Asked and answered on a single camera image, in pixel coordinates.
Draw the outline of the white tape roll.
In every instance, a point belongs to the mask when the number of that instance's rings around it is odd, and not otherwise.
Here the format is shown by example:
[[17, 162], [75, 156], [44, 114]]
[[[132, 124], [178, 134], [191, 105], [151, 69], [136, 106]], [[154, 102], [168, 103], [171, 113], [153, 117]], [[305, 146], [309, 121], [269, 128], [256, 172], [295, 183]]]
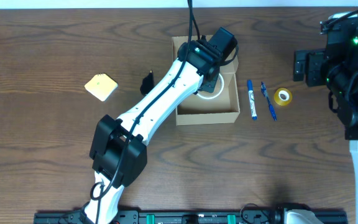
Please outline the white tape roll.
[[219, 89], [217, 94], [215, 94], [214, 96], [203, 96], [203, 95], [200, 95], [199, 93], [197, 93], [196, 96], [198, 96], [199, 98], [201, 98], [203, 100], [213, 100], [213, 99], [217, 98], [223, 92], [224, 85], [225, 85], [224, 78], [220, 73], [218, 75], [218, 78], [219, 78], [219, 80], [221, 82], [221, 87], [220, 87], [220, 89]]

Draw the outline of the yellow sticky note pad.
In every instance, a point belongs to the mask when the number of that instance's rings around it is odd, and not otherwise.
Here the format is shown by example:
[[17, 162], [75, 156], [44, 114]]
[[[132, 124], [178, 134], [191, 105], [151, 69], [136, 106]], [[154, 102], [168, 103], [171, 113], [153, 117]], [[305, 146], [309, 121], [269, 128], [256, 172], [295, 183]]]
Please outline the yellow sticky note pad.
[[118, 83], [106, 73], [96, 74], [84, 85], [85, 90], [100, 101], [106, 101], [117, 87]]

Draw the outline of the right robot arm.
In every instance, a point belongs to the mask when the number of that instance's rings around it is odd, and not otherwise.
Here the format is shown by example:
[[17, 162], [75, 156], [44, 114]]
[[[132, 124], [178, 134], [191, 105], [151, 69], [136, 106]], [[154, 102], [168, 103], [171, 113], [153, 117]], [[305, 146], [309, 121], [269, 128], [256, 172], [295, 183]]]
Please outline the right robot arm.
[[356, 222], [358, 223], [358, 12], [331, 15], [321, 22], [326, 46], [294, 53], [293, 79], [309, 87], [329, 89], [329, 109], [344, 125], [349, 141], [356, 181]]

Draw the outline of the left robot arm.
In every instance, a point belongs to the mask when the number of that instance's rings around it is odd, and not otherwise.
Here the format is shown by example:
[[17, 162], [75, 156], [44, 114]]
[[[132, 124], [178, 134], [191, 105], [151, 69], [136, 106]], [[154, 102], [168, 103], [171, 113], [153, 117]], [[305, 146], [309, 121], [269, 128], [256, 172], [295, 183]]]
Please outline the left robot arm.
[[103, 116], [96, 125], [90, 158], [95, 183], [83, 207], [83, 223], [111, 223], [118, 201], [147, 164], [147, 146], [172, 111], [194, 93], [213, 93], [220, 68], [238, 53], [237, 40], [221, 27], [210, 38], [189, 38], [167, 74], [144, 98], [117, 119]]

